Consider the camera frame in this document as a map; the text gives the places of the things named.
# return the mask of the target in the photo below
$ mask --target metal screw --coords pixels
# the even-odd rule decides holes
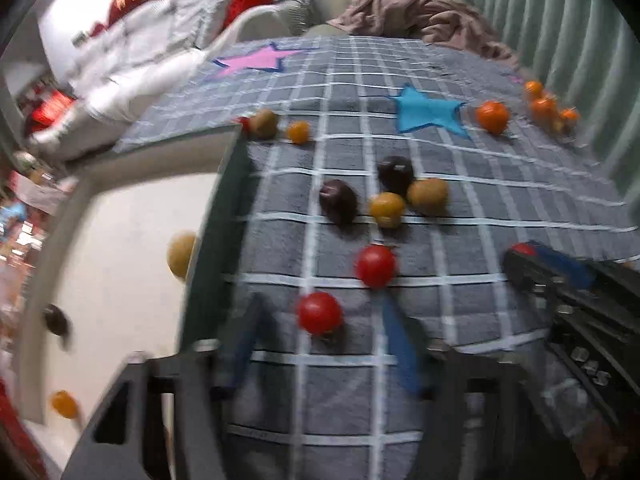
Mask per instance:
[[[536,296],[544,296],[545,295],[545,291],[546,291],[546,285],[542,285],[541,283],[536,283],[533,288],[531,289],[531,291],[536,295]]]
[[[141,365],[149,359],[149,354],[146,352],[133,352],[129,356],[127,362],[131,365]]]
[[[193,350],[196,352],[211,352],[220,346],[217,339],[200,339],[193,344]]]
[[[574,308],[571,305],[560,305],[556,308],[558,314],[573,314]]]

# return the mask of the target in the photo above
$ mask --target bed sheet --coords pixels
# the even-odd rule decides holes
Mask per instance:
[[[264,42],[240,44],[247,53]],[[289,38],[278,48],[282,72],[243,70],[217,78],[200,66],[180,89],[154,104],[115,147],[136,146],[225,123],[257,108],[311,125],[314,142],[254,142],[255,201],[246,205],[238,269],[228,269],[236,300],[259,291],[273,323],[254,352],[250,376],[229,414],[230,445],[244,478],[400,480],[421,437],[422,410],[399,386],[387,352],[380,307],[355,279],[357,251],[372,241],[393,245],[401,306],[433,336],[465,352],[515,350],[544,386],[566,434],[575,437],[593,407],[568,371],[545,350],[535,307],[500,272],[503,252],[530,239],[577,256],[638,262],[640,238],[613,184],[588,157],[558,146],[524,114],[522,81],[479,57],[385,38]],[[397,95],[405,84],[433,98],[474,106],[498,99],[513,119],[509,139],[475,127],[470,139],[427,127],[396,131]],[[449,216],[414,216],[381,232],[366,216],[379,191],[376,161],[411,158],[420,176],[447,180]],[[318,190],[340,178],[356,191],[360,214],[340,231],[321,215]],[[300,294],[325,290],[342,303],[342,346],[312,340],[296,327]],[[471,424],[470,432],[479,431]]]

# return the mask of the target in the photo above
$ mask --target blue star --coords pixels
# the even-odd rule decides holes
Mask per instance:
[[[405,134],[425,126],[441,126],[450,132],[470,139],[456,112],[464,103],[446,99],[429,99],[411,85],[405,85],[397,96],[390,96],[398,102],[398,133]]]

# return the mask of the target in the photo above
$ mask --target blurry fruit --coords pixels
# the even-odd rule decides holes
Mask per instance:
[[[402,222],[404,200],[395,193],[380,193],[369,204],[369,213],[382,228],[393,229]]]
[[[299,326],[312,335],[332,332],[342,325],[340,303],[327,292],[314,292],[301,298],[296,314]]]
[[[273,139],[278,133],[280,116],[271,110],[263,109],[249,117],[249,131],[260,140]]]
[[[166,262],[176,278],[184,280],[189,269],[189,261],[193,246],[196,243],[196,233],[185,232],[175,235],[169,242]]]
[[[498,101],[487,101],[476,110],[476,120],[490,134],[498,136],[507,129],[511,114],[507,107]]]
[[[409,187],[407,200],[418,212],[440,216],[446,212],[449,185],[440,178],[417,180]]]
[[[575,108],[565,108],[560,112],[560,118],[565,121],[578,121],[580,120],[580,114]]]
[[[538,124],[549,124],[558,114],[556,101],[553,98],[541,98],[529,105],[531,117]]]
[[[324,215],[337,225],[350,224],[358,213],[356,194],[341,180],[325,182],[318,200]]]
[[[309,123],[295,121],[287,128],[287,137],[294,144],[304,144],[309,140]]]
[[[62,310],[54,304],[48,304],[42,313],[47,330],[54,335],[66,337],[69,335],[69,322]]]
[[[540,99],[544,90],[545,87],[540,81],[527,81],[524,85],[525,94],[530,101]]]
[[[414,181],[414,167],[405,156],[391,155],[378,163],[378,178],[387,191],[405,196]]]
[[[71,420],[78,418],[80,412],[78,403],[69,395],[69,392],[65,390],[56,392],[50,397],[49,402],[57,414]]]
[[[364,248],[356,259],[356,277],[370,288],[385,287],[395,277],[396,272],[396,257],[383,245]]]

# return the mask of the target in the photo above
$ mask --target yellow fruit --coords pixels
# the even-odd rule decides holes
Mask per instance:
[[[78,403],[71,395],[69,395],[69,392],[61,390],[54,393],[50,397],[49,403],[57,414],[71,420],[78,418],[78,413],[80,411]]]
[[[258,110],[249,118],[249,131],[261,140],[273,139],[278,133],[280,116],[271,110]]]
[[[296,121],[287,128],[287,137],[294,144],[304,144],[309,140],[309,123]]]
[[[393,229],[402,223],[404,200],[395,193],[380,193],[369,203],[369,213],[382,228]]]
[[[444,214],[449,200],[449,185],[439,178],[417,180],[409,186],[406,196],[417,212],[440,216]]]
[[[169,242],[169,249],[166,252],[166,262],[176,278],[183,280],[187,276],[189,261],[195,243],[196,234],[193,232],[177,234]]]

